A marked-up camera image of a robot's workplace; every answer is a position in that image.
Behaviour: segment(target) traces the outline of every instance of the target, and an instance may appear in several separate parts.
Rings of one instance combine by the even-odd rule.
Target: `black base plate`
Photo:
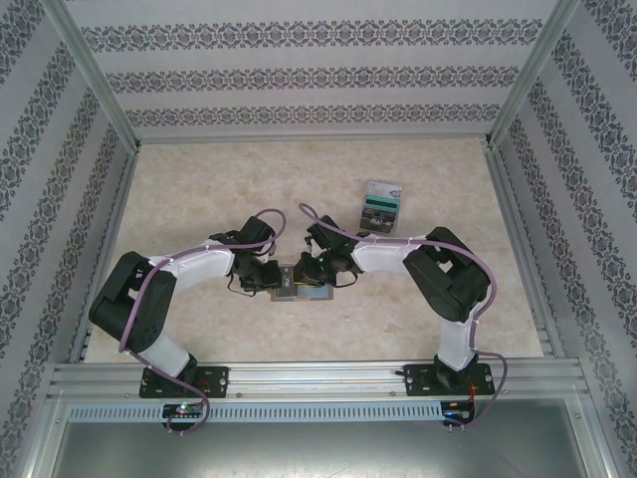
[[[459,374],[458,384],[452,388],[444,386],[436,376],[438,367],[433,363],[410,363],[403,367],[408,396],[470,395],[471,383],[475,395],[493,395],[494,387],[491,367],[487,363],[472,363]]]
[[[198,366],[193,385],[202,390],[208,398],[225,398],[228,389],[228,372],[229,369],[226,366]],[[197,398],[199,395],[145,368],[139,385],[139,396],[141,398]]]

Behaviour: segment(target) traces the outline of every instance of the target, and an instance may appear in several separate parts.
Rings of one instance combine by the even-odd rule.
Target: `marble floor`
[[[403,187],[398,236],[450,228],[494,270],[500,293],[483,315],[477,344],[508,357],[541,348],[477,139],[247,142],[145,145],[116,240],[124,252],[162,255],[240,228],[265,207],[288,215],[281,263],[305,250],[312,205],[356,231],[369,180]],[[264,216],[278,228],[277,216]],[[408,275],[363,274],[332,301],[272,303],[232,294],[226,279],[175,296],[165,329],[200,361],[428,359],[439,319]],[[94,329],[86,361],[129,361]]]

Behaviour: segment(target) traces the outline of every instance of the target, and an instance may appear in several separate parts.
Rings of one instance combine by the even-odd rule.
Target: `patterned wallpaper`
[[[637,15],[585,0],[501,145],[567,352],[637,476]]]
[[[0,1],[0,477],[66,361],[127,151],[36,0]]]
[[[162,140],[488,132],[554,3],[68,6],[137,134]]]

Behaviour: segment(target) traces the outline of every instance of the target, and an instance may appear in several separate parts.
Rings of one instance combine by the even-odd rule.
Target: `small box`
[[[396,232],[402,187],[384,182],[368,182],[360,213],[363,231],[393,236]]]

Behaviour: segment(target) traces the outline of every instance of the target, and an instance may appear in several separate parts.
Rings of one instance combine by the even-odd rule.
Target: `purple cable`
[[[376,238],[372,240],[367,237],[356,236],[354,234],[351,234],[347,231],[343,231],[342,229],[338,229],[337,227],[331,226],[321,221],[317,212],[311,206],[309,206],[308,204],[305,204],[304,202],[299,204],[299,209],[301,209],[301,212],[303,212],[314,223],[320,224],[325,229],[328,229],[332,232],[335,232],[336,234],[340,234],[341,236],[347,237],[349,239],[353,239],[359,242],[366,242],[369,244],[419,244],[422,246],[432,246],[432,247],[438,247],[440,249],[447,249],[449,251],[457,252],[458,254],[468,257],[469,259],[474,261],[476,264],[478,264],[480,268],[484,271],[484,273],[487,274],[487,277],[489,278],[489,282],[491,282],[491,294],[487,302],[480,308],[478,312],[476,312],[476,314],[474,314],[474,318],[471,323],[471,329],[469,331],[469,347],[474,353],[478,355],[486,356],[486,357],[495,357],[497,359],[500,359],[502,361],[503,370],[502,370],[502,378],[500,380],[500,383],[496,387],[496,391],[494,392],[494,395],[492,396],[491,400],[489,400],[489,403],[487,403],[487,406],[485,406],[485,409],[483,410],[483,412],[477,418],[475,418],[471,423],[467,424],[465,427],[469,428],[470,426],[474,426],[477,422],[479,422],[482,419],[482,417],[485,416],[485,414],[494,405],[496,398],[498,398],[498,395],[500,395],[500,392],[505,386],[505,381],[507,381],[507,375],[509,373],[509,364],[507,363],[507,359],[503,355],[498,354],[496,352],[483,352],[476,349],[476,330],[478,328],[478,318],[491,306],[491,304],[496,299],[496,294],[498,294],[498,283],[496,281],[496,276],[494,275],[491,268],[487,265],[487,263],[485,263],[485,261],[480,259],[475,254],[469,252],[466,249],[463,249],[462,247],[454,246],[453,244],[447,244],[444,242],[429,241],[427,239],[401,239],[401,238]]]
[[[279,232],[277,232],[270,239],[267,239],[267,240],[262,241],[262,242],[257,242],[255,244],[237,244],[237,245],[218,244],[218,245],[212,245],[212,246],[197,246],[197,247],[193,247],[192,249],[187,249],[185,251],[181,251],[181,252],[178,252],[176,254],[173,254],[172,256],[169,256],[167,259],[164,259],[163,261],[159,262],[155,267],[153,267],[150,270],[150,272],[148,273],[148,275],[144,278],[143,282],[141,283],[141,287],[139,288],[139,292],[137,293],[137,297],[135,298],[135,301],[132,304],[132,309],[130,310],[130,314],[128,315],[128,322],[126,322],[126,327],[124,328],[123,334],[121,335],[121,339],[119,341],[118,351],[120,353],[122,353],[126,349],[126,343],[128,342],[128,337],[130,336],[130,331],[132,330],[132,326],[134,325],[135,317],[137,316],[137,311],[139,310],[139,304],[141,303],[141,299],[143,298],[144,294],[146,293],[146,289],[148,289],[148,284],[150,283],[150,281],[152,280],[154,275],[162,267],[164,267],[166,264],[174,261],[175,259],[179,259],[181,257],[188,256],[188,255],[194,254],[196,252],[227,250],[227,249],[255,249],[257,247],[263,247],[263,246],[266,246],[268,244],[272,244],[277,239],[279,239],[281,237],[281,235],[284,233],[284,231],[286,230],[286,225],[288,224],[288,219],[286,218],[286,215],[283,213],[283,211],[281,211],[280,209],[274,209],[274,208],[269,208],[269,209],[264,209],[262,211],[259,211],[257,214],[255,214],[255,217],[259,217],[259,216],[261,216],[263,214],[266,214],[268,212],[275,212],[275,213],[279,214],[281,216],[281,219],[282,219],[281,229],[279,229]],[[181,381],[181,380],[175,378],[174,376],[169,375],[165,371],[163,371],[160,368],[157,368],[156,366],[154,366],[152,363],[150,363],[148,360],[146,360],[145,358],[141,357],[140,355],[138,355],[138,354],[136,354],[134,352],[130,352],[130,354],[133,357],[135,357],[137,360],[139,360],[141,363],[143,363],[144,365],[150,367],[158,375],[160,375],[160,376],[172,381],[173,383],[176,383],[177,385],[183,386],[184,388],[187,388],[190,391],[192,391],[192,392],[198,394],[199,396],[201,396],[202,403],[203,403],[203,405],[206,408],[206,412],[204,414],[204,417],[200,421],[195,423],[192,427],[190,427],[188,430],[180,431],[179,435],[186,435],[188,433],[192,433],[193,431],[197,430],[199,427],[203,426],[203,424],[206,422],[206,420],[210,416],[210,400],[208,400],[208,397],[206,396],[206,394],[203,391],[199,390],[198,388],[196,388],[196,387],[194,387],[192,385],[189,385],[188,383],[186,383],[184,381]],[[170,428],[170,422],[172,421],[172,418],[173,418],[172,416],[169,417],[168,418],[168,422],[166,423],[166,427],[168,428],[168,432],[169,433],[172,433],[174,431],[172,428]]]

